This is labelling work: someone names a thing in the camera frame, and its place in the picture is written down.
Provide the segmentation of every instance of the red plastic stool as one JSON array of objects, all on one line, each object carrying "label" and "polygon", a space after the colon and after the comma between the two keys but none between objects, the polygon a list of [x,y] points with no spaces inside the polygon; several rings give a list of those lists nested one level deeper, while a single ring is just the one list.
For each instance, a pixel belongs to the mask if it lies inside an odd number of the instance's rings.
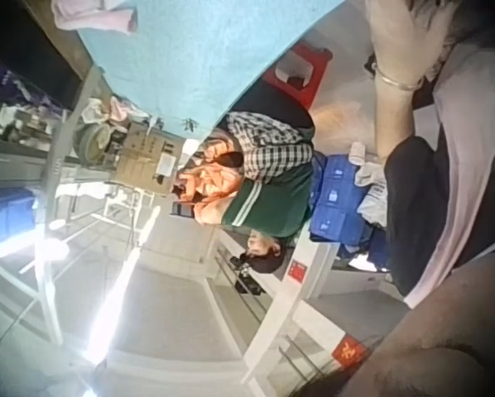
[{"label": "red plastic stool", "polygon": [[290,77],[287,82],[279,79],[276,75],[276,67],[279,61],[264,72],[262,78],[297,99],[306,109],[310,109],[320,88],[327,64],[332,60],[332,52],[326,48],[323,50],[312,48],[303,41],[295,43],[291,47],[291,51],[312,65],[312,75],[307,85],[303,85],[305,80],[300,77]]}]

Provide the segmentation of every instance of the red label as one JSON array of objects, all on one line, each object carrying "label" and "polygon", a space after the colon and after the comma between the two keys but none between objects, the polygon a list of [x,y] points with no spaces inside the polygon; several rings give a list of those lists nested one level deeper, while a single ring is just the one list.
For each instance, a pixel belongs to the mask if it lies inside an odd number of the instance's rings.
[{"label": "red label", "polygon": [[332,353],[332,357],[339,361],[341,366],[347,367],[363,358],[367,348],[349,335],[345,335]]},{"label": "red label", "polygon": [[303,284],[303,280],[305,279],[307,270],[308,268],[302,263],[299,263],[298,261],[292,261],[290,270],[288,270],[288,275],[295,281],[298,281],[299,284]]}]

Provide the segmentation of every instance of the box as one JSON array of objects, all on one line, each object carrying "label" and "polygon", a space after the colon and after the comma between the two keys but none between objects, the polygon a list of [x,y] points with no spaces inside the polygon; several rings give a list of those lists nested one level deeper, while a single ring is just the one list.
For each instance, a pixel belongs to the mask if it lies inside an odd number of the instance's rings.
[{"label": "box", "polygon": [[133,122],[112,181],[156,194],[168,194],[174,183],[185,139]]},{"label": "box", "polygon": [[371,227],[358,213],[317,205],[310,222],[310,233],[331,242],[358,246],[370,237]]},{"label": "box", "polygon": [[369,186],[356,186],[354,179],[324,178],[318,205],[356,213],[369,191]]},{"label": "box", "polygon": [[330,155],[324,168],[325,179],[352,180],[358,172],[358,167],[348,162],[348,155]]},{"label": "box", "polygon": [[327,164],[327,158],[323,153],[314,152],[312,158],[312,185],[310,186],[310,197],[308,205],[314,208],[321,195],[321,185],[323,183],[323,172]]},{"label": "box", "polygon": [[28,189],[0,189],[0,242],[34,230],[34,201]]}]

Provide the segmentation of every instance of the checkered shirt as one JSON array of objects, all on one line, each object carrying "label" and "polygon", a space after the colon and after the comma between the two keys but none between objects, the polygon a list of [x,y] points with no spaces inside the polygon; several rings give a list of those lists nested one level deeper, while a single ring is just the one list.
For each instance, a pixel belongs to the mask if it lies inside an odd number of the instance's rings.
[{"label": "checkered shirt", "polygon": [[228,129],[244,154],[244,175],[268,183],[292,168],[312,160],[311,139],[301,130],[271,117],[230,112]]}]

